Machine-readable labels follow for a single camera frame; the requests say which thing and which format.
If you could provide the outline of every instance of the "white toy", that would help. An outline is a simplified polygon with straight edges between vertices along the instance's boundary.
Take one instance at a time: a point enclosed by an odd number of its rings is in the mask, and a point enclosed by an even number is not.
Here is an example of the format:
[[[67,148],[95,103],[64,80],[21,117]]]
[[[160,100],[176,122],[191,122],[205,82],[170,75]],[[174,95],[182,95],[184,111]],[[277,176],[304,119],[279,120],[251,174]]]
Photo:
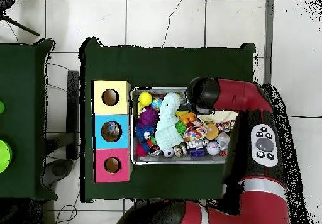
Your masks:
[[[197,140],[197,141],[189,141],[189,142],[186,142],[186,144],[188,149],[192,149],[192,148],[203,149],[203,147],[207,145],[208,142],[209,141],[207,139],[203,139],[203,140]]]
[[[174,148],[171,147],[163,151],[165,157],[172,157],[174,155]]]
[[[207,152],[211,155],[218,155],[219,153],[219,147],[217,142],[215,141],[208,143],[206,148],[207,148]]]

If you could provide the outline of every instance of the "yellow ball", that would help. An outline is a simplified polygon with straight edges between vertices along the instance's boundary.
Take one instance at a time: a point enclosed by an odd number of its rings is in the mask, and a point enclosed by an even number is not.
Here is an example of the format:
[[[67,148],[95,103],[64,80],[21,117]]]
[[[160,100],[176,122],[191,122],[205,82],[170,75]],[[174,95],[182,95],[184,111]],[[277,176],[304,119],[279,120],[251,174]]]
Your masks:
[[[152,95],[149,92],[141,92],[138,101],[142,106],[148,106],[152,103]]]

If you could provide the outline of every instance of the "shape sorter box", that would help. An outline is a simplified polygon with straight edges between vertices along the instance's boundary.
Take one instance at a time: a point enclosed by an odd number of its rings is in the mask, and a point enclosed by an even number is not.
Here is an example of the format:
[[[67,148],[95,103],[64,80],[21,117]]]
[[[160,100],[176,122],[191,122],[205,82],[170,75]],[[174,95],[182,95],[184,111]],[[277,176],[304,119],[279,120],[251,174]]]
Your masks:
[[[95,124],[95,149],[129,149],[130,147],[130,130],[128,115],[94,115]],[[102,137],[102,127],[107,122],[115,122],[119,126],[120,135],[115,142],[107,142]]]
[[[95,155],[94,182],[125,182],[130,180],[132,163],[130,161],[129,149],[100,149]],[[106,161],[110,158],[117,159],[119,167],[117,172],[110,173],[106,169]]]
[[[93,81],[93,101],[95,115],[127,115],[129,113],[129,91],[131,86],[127,81]],[[103,96],[106,91],[113,90],[116,103],[106,105]]]

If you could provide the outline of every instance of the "light blue plush toy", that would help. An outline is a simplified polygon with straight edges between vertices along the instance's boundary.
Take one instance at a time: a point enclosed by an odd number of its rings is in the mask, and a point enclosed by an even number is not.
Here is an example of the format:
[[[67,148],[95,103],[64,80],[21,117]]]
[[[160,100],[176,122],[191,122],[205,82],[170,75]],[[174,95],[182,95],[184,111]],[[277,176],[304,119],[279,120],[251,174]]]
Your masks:
[[[178,118],[175,112],[180,106],[180,97],[174,92],[169,92],[162,101],[160,107],[160,120],[155,132],[155,139],[160,150],[167,150],[183,142],[183,138],[175,128]]]

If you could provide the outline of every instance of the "green object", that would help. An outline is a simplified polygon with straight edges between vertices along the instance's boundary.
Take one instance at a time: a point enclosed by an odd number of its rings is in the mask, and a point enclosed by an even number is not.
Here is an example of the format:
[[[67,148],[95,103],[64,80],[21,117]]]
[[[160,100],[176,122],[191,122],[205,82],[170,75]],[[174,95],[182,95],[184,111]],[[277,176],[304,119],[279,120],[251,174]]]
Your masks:
[[[0,114],[4,111],[4,103],[0,101]]]
[[[11,158],[12,151],[10,146],[5,141],[0,140],[0,173],[10,164]]]
[[[0,43],[0,139],[13,151],[9,167],[0,173],[0,198],[57,199],[41,184],[45,156],[44,68],[53,40],[34,45]]]
[[[199,76],[253,81],[255,45],[237,48],[138,48],[102,47],[88,38],[80,48],[85,81],[84,135],[92,140],[91,80],[127,80],[131,88],[141,86],[187,86]],[[212,199],[222,194],[223,164],[133,165],[130,181],[93,182],[92,144],[86,143],[84,201],[94,198],[184,198]]]
[[[152,143],[157,143],[157,141],[155,140],[155,138],[151,135],[151,141]]]
[[[179,134],[181,136],[183,136],[184,132],[186,131],[186,129],[188,129],[187,125],[183,124],[183,122],[181,120],[179,120],[176,124],[175,124],[175,128],[177,129],[177,131],[179,132]]]

